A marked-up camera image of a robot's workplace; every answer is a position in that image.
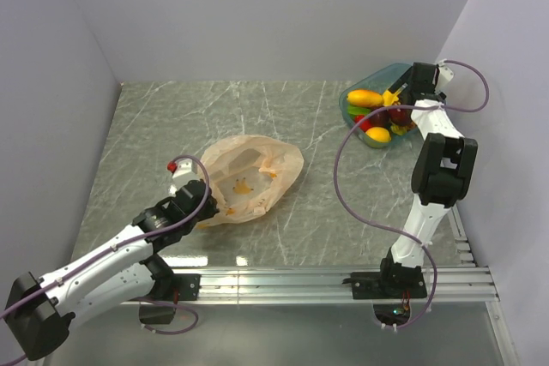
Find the yellow toy star fruit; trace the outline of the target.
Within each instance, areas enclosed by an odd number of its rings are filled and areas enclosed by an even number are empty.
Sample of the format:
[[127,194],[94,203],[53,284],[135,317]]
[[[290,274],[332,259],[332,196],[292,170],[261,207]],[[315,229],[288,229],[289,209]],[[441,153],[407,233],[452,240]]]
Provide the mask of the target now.
[[400,104],[400,94],[401,90],[391,92],[390,90],[385,90],[382,94],[383,105],[384,106],[393,106]]

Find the red toy strawberry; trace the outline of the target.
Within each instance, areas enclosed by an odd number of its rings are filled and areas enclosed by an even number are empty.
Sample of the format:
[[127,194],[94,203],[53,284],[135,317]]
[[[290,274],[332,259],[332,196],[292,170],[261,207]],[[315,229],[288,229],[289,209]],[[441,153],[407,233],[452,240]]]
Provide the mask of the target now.
[[359,128],[366,132],[368,129],[372,128],[371,121],[369,119],[363,120],[362,116],[356,116],[354,122],[359,124]]

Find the orange yellow toy mango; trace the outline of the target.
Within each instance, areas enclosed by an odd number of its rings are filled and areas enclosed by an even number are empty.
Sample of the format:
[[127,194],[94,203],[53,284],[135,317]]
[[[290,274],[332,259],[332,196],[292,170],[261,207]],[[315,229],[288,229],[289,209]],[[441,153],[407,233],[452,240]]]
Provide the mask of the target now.
[[372,108],[383,106],[383,95],[372,90],[355,89],[347,94],[347,102],[350,105]]

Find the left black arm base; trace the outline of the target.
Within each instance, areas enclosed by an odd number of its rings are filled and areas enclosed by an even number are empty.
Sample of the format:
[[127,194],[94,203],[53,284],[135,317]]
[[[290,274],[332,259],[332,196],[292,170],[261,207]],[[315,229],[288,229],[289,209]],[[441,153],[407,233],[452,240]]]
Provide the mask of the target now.
[[169,279],[157,280],[144,301],[138,300],[140,323],[149,331],[153,326],[170,325],[176,318],[180,303],[197,300],[200,282],[198,273],[175,274]]

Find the green toy pepper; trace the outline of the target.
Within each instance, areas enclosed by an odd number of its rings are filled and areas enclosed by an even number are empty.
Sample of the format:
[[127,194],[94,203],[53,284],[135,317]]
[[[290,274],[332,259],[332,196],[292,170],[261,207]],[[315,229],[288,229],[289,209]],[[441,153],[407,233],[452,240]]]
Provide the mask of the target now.
[[370,113],[371,108],[368,107],[361,107],[356,105],[347,106],[347,114],[352,120],[354,120],[356,117],[365,117]]

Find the dark purple toy fruit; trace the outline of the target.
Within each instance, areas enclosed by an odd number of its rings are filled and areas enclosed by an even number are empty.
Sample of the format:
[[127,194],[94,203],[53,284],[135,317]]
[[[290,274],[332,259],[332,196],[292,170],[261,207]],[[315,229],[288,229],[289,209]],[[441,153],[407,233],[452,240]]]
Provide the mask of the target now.
[[380,111],[380,112],[374,113],[369,118],[369,122],[374,127],[385,128],[388,124],[390,124],[389,113],[387,111]]

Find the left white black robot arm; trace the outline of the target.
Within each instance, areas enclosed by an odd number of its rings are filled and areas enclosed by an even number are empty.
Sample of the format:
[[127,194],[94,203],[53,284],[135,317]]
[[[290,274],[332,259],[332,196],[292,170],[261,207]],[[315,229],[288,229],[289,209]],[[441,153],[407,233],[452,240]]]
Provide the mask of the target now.
[[40,277],[15,279],[1,317],[25,358],[50,355],[72,329],[119,303],[175,301],[181,282],[159,253],[218,211],[209,186],[191,180],[84,257]]

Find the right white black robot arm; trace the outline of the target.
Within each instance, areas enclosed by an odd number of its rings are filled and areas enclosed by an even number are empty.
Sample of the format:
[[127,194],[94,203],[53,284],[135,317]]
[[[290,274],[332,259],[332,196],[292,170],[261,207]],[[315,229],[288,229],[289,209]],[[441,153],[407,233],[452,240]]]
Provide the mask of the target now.
[[444,216],[468,192],[478,143],[464,137],[442,107],[441,87],[453,77],[448,68],[431,63],[413,63],[390,88],[404,105],[412,105],[410,118],[424,139],[413,169],[413,205],[404,233],[382,260],[377,276],[379,290],[396,297],[408,285],[421,282],[423,248]]

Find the yellow toy lemon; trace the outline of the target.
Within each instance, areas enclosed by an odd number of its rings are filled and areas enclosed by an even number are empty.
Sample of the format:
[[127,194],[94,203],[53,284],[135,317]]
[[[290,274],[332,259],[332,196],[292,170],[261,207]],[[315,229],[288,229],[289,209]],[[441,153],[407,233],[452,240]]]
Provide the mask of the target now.
[[379,144],[387,144],[392,140],[390,132],[383,127],[371,127],[366,130],[365,135],[370,140]]

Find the translucent printed plastic bag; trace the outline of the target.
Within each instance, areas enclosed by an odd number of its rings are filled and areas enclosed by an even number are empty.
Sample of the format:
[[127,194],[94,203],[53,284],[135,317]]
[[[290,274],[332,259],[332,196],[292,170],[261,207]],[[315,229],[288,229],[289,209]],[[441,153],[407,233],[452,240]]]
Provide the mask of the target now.
[[201,157],[219,212],[200,228],[259,219],[285,195],[304,166],[298,147],[263,135],[234,135]]

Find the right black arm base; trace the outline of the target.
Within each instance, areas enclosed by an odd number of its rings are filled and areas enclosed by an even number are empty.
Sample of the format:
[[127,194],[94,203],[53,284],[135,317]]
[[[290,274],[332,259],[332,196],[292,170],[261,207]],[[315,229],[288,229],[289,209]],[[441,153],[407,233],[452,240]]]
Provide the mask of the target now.
[[341,282],[351,288],[353,300],[372,300],[373,312],[381,328],[398,330],[411,323],[414,299],[426,298],[425,313],[431,305],[421,271],[411,273],[352,272]]

